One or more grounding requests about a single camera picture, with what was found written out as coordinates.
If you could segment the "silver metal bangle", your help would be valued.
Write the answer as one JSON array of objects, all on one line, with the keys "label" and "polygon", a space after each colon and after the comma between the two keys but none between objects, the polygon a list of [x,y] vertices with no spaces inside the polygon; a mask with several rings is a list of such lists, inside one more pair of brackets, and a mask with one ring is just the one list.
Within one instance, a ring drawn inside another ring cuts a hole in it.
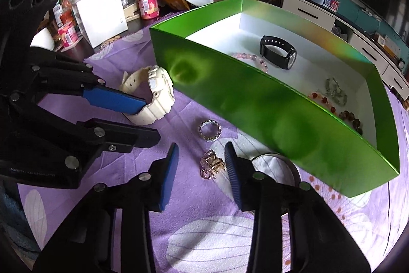
[{"label": "silver metal bangle", "polygon": [[278,153],[264,153],[254,157],[251,162],[254,167],[252,179],[262,180],[265,174],[276,183],[286,186],[297,186],[301,181],[297,166],[290,159]]}]

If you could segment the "white chunky wristwatch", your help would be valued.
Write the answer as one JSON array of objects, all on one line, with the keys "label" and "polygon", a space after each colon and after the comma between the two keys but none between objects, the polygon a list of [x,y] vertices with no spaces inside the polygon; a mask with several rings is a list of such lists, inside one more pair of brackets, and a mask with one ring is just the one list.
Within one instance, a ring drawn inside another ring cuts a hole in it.
[{"label": "white chunky wristwatch", "polygon": [[133,94],[143,82],[148,83],[152,94],[151,102],[136,114],[124,114],[129,121],[138,126],[151,125],[162,119],[175,103],[172,79],[168,72],[158,65],[140,68],[132,74],[125,71],[119,90]]}]

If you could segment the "silver green jewelry piece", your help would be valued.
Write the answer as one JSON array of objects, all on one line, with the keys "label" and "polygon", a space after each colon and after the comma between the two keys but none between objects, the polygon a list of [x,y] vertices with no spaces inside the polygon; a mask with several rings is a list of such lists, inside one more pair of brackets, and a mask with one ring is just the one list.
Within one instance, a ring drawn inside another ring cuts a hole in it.
[{"label": "silver green jewelry piece", "polygon": [[341,89],[338,81],[335,78],[327,78],[325,82],[326,95],[331,97],[336,105],[341,107],[347,104],[347,94]]}]

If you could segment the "purple floral tablecloth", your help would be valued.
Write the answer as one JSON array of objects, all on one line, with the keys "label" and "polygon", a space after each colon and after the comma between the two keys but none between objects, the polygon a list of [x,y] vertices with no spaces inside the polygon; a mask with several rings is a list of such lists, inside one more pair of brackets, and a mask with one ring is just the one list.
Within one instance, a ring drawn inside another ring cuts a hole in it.
[{"label": "purple floral tablecloth", "polygon": [[[257,170],[284,179],[286,165],[270,149],[232,124],[221,120],[222,135],[213,143],[202,140],[198,124],[212,118],[203,106],[176,94],[171,112],[156,124],[160,143],[150,149],[122,154],[105,152],[93,162],[76,190],[20,186],[19,194],[30,229],[40,249],[60,224],[99,183],[126,183],[163,158],[170,145],[179,147],[179,164],[170,201],[162,213],[152,213],[155,264],[158,272],[244,272],[249,255],[253,217],[240,211],[232,198],[228,176],[201,178],[200,158],[208,150],[223,156],[232,142],[237,154],[251,159]],[[373,272],[393,272],[403,241],[408,239],[408,112],[390,96],[400,148],[400,175],[354,198],[347,198],[311,174],[300,176],[323,197],[366,256]]]}]

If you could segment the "white square box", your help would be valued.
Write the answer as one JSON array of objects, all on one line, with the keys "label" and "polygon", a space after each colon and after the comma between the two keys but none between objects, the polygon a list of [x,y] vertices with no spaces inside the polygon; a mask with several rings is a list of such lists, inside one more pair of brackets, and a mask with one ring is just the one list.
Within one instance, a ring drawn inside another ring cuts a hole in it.
[{"label": "white square box", "polygon": [[74,4],[93,48],[128,29],[122,0],[74,0]]}]

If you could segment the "green cardboard box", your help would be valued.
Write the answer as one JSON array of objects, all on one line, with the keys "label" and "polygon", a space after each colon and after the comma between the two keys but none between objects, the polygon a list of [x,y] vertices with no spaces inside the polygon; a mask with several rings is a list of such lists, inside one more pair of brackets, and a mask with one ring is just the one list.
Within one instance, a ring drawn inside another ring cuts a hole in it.
[{"label": "green cardboard box", "polygon": [[[259,53],[262,36],[297,50],[284,70]],[[318,25],[255,0],[196,8],[150,29],[175,89],[303,170],[353,197],[399,175],[399,139],[377,68]],[[327,78],[347,94],[336,105]]]}]

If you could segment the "black wristwatch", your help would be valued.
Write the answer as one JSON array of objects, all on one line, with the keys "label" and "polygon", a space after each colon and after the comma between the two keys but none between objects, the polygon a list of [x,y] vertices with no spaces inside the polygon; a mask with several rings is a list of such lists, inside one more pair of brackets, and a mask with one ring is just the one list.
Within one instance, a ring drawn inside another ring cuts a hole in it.
[{"label": "black wristwatch", "polygon": [[284,39],[275,36],[262,36],[259,53],[267,61],[284,70],[290,70],[297,58],[296,48]]}]

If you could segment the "white TV cabinet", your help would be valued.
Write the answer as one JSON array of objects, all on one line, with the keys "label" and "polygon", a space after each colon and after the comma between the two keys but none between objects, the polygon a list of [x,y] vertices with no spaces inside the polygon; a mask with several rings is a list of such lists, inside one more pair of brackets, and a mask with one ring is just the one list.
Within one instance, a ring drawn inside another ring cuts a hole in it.
[{"label": "white TV cabinet", "polygon": [[346,19],[311,3],[308,0],[283,0],[282,8],[303,17],[344,39],[364,55],[378,69],[381,79],[405,101],[408,100],[408,82],[386,52]]}]

